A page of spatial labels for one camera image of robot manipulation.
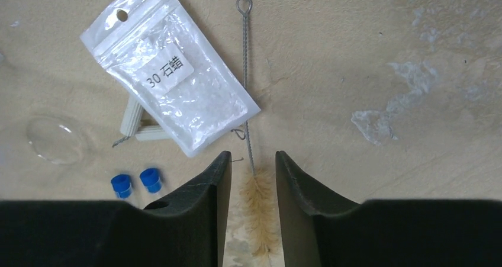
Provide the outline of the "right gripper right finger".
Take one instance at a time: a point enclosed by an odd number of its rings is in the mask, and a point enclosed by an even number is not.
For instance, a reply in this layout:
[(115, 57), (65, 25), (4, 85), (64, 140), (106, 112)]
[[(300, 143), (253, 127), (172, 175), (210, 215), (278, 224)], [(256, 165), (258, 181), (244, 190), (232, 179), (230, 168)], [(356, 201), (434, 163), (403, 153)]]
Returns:
[(275, 155), (286, 266), (500, 266), (501, 202), (353, 202)]

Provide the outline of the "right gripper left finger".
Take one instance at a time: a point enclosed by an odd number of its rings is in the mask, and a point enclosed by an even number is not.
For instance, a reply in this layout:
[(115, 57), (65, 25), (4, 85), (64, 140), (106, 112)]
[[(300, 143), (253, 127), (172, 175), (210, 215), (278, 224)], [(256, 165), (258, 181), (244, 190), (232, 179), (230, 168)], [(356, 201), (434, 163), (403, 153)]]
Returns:
[(2, 201), (2, 266), (221, 266), (232, 174), (221, 152), (140, 209), (125, 201)]

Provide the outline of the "brown test tube brush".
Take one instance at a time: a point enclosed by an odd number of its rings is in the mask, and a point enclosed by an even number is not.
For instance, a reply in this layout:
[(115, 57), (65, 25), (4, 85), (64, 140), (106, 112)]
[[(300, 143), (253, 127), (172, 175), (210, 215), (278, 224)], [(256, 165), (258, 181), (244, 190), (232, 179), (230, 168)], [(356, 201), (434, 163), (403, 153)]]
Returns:
[[(249, 87), (249, 20), (253, 8), (252, 0), (236, 0), (236, 9), (242, 16), (242, 84)], [(240, 195), (244, 203), (246, 231), (250, 239), (252, 256), (263, 266), (272, 265), (272, 257), (278, 251), (279, 236), (275, 230), (275, 193), (272, 187), (272, 175), (267, 169), (255, 165), (249, 122), (244, 122), (244, 140), (249, 159), (249, 171)]]

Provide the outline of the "test tube blue cap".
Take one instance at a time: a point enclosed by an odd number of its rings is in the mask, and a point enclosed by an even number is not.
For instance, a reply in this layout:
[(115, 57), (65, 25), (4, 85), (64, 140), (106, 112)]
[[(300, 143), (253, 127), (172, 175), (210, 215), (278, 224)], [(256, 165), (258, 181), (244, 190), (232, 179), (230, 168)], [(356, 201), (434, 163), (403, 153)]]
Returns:
[(126, 200), (133, 194), (131, 178), (128, 174), (115, 175), (110, 180), (112, 189), (118, 199)]
[(139, 177), (143, 186), (149, 193), (155, 194), (162, 189), (160, 170), (158, 168), (147, 168)]

